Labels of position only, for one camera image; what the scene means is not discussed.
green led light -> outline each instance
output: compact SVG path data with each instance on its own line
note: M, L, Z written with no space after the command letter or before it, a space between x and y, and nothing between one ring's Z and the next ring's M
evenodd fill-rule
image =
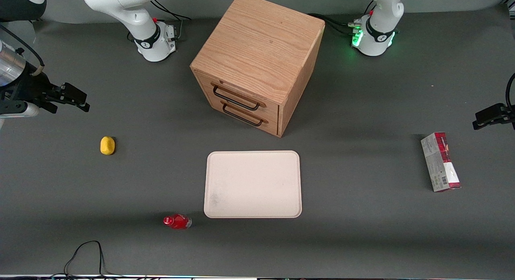
M359 46L361 38L363 38L363 30L360 29L359 33L354 35L354 38L352 39L352 45L355 47Z
M393 34L391 35L391 38L390 38L390 42L388 43L388 46L390 47L391 46L391 43L393 42L393 37L395 36L395 31L393 32Z

wooden cabinet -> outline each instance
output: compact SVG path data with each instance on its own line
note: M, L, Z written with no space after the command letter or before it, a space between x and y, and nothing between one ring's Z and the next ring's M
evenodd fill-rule
M234 0L190 67L209 104L281 137L313 73L324 21Z

drawer handle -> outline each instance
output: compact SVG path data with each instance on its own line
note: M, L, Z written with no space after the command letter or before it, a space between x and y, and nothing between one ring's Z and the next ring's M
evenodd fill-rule
M240 103L240 102L238 102L238 101L234 101L234 100L232 100L232 99L231 99L231 98L229 98L229 97L226 97L226 96L224 96L224 95L222 95L222 94L220 94L220 93L217 93L216 91L217 91L217 89L218 89L218 86L216 86L215 84L213 84L213 86L215 86L215 87L213 88L213 93L215 93L215 95L216 95L217 97L220 97L220 98L222 98L222 99L225 99L225 100L227 100L227 101L229 101L229 102L231 102L231 103L233 103L233 104L235 104L235 105L238 105L239 107L245 108L245 109L250 110L250 111L256 111L256 110L258 109L258 107L259 107L259 103L256 103L256 106L255 106L255 107L250 107L250 106L247 106L247 105L245 105L245 104L241 104L241 103Z
M227 111L226 107L227 107L227 104L224 104L224 107L222 107L222 110L224 111L224 113L226 113L226 114L228 114L228 115L230 115L232 117L235 117L236 119L239 119L239 120L245 122L246 124L250 124L250 125L255 126L255 127L261 126L261 124L263 124L263 119L261 119L259 121L259 123L256 124L256 123L254 123L254 122L252 122L250 120L247 120L247 119L245 119L245 118L243 118L241 116L238 116L238 115L236 115L236 114L234 114L234 113L232 113L230 111Z

yellow sponge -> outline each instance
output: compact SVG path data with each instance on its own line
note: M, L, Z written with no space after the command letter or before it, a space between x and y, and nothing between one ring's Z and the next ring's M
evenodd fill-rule
M100 142L100 152L105 155L111 155L114 153L114 146L114 139L112 137L105 136Z

red bottle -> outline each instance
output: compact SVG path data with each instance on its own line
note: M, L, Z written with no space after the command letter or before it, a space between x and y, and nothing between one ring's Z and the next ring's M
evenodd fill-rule
M172 229L187 229L192 226L192 220L184 214L165 216L163 223Z

